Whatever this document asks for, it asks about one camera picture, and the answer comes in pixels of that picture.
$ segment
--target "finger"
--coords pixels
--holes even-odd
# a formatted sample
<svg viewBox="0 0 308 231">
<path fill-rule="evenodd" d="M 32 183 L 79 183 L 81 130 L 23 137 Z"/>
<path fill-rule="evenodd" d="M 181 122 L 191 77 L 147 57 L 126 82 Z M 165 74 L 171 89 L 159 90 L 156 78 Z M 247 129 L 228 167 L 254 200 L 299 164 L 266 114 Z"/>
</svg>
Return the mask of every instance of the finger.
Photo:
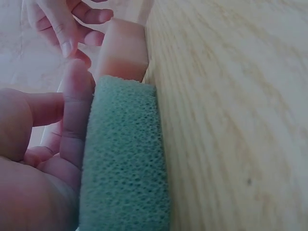
<svg viewBox="0 0 308 231">
<path fill-rule="evenodd" d="M 85 24 L 102 24 L 114 16 L 110 9 L 92 9 L 82 1 L 73 9 L 72 13 Z"/>
<path fill-rule="evenodd" d="M 84 43 L 90 46 L 101 46 L 103 43 L 103 39 L 105 34 L 86 26 L 83 26 L 79 23 L 78 25 L 78 32 L 79 32 L 79 42 Z"/>
<path fill-rule="evenodd" d="M 93 99 L 93 77 L 80 60 L 63 78 L 64 115 L 60 157 L 81 169 L 88 117 Z"/>
<path fill-rule="evenodd" d="M 59 40 L 65 58 L 74 55 L 77 51 L 77 26 L 72 13 L 63 0 L 41 0 L 39 7 L 44 11 Z"/>
<path fill-rule="evenodd" d="M 33 127 L 56 123 L 62 119 L 64 100 L 62 93 L 25 93 L 32 113 Z"/>
<path fill-rule="evenodd" d="M 44 136 L 40 145 L 49 149 L 50 153 L 55 155 L 60 151 L 60 141 L 62 137 L 63 121 L 55 124 L 50 124 L 44 131 Z"/>
<path fill-rule="evenodd" d="M 64 110 L 62 93 L 27 94 L 0 90 L 0 155 L 21 161 L 29 144 L 33 126 L 61 120 Z"/>
<path fill-rule="evenodd" d="M 40 163 L 49 160 L 54 155 L 52 150 L 47 147 L 37 146 L 28 148 L 23 159 L 23 164 L 37 167 Z"/>
</svg>

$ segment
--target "wood grain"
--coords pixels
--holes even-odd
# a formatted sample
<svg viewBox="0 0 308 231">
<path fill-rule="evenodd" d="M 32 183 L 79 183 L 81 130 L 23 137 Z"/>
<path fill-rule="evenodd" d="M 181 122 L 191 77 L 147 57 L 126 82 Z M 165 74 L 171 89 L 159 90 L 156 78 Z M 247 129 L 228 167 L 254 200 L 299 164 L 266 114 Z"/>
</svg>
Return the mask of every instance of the wood grain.
<svg viewBox="0 0 308 231">
<path fill-rule="evenodd" d="M 308 230 L 308 2 L 155 0 L 176 231 Z"/>
</svg>

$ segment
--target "knuckle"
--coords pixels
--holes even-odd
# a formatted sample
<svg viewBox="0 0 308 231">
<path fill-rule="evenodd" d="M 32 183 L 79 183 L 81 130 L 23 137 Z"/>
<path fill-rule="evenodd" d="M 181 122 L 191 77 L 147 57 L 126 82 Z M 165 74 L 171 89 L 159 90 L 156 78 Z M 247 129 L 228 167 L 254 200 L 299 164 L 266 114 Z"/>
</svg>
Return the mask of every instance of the knuckle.
<svg viewBox="0 0 308 231">
<path fill-rule="evenodd" d="M 64 24 L 62 24 L 62 23 L 56 25 L 56 26 L 53 28 L 53 30 L 54 30 L 54 32 L 55 32 L 56 35 L 59 35 L 59 34 L 63 33 L 63 32 L 64 32 L 64 29 L 65 29 L 65 26 L 64 26 Z"/>
</svg>

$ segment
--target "fingernail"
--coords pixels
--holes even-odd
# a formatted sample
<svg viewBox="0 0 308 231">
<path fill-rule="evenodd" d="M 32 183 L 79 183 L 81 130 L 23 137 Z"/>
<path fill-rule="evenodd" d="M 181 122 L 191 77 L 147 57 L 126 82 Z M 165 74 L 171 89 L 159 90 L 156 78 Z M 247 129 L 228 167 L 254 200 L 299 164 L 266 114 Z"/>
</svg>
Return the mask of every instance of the fingernail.
<svg viewBox="0 0 308 231">
<path fill-rule="evenodd" d="M 62 54 L 63 54 L 64 58 L 67 58 L 68 56 L 70 56 L 70 54 L 72 52 L 72 45 L 71 45 L 70 42 L 66 42 L 66 43 L 62 44 L 61 49 L 62 49 Z"/>
</svg>

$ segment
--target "floor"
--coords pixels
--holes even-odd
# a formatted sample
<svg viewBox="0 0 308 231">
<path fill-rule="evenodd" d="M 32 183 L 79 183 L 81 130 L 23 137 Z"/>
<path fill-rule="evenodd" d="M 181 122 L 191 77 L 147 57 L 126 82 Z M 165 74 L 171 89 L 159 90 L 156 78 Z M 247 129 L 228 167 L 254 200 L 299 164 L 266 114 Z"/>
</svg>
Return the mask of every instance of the floor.
<svg viewBox="0 0 308 231">
<path fill-rule="evenodd" d="M 67 62 L 46 46 L 27 19 L 25 0 L 0 0 L 0 88 L 13 88 L 24 92 L 57 91 Z M 122 17 L 128 0 L 110 0 L 94 3 L 96 8 L 110 8 Z M 102 32 L 105 25 L 92 25 Z M 80 46 L 92 60 L 91 72 L 97 65 L 99 47 Z M 40 144 L 44 128 L 34 128 L 29 146 Z"/>
</svg>

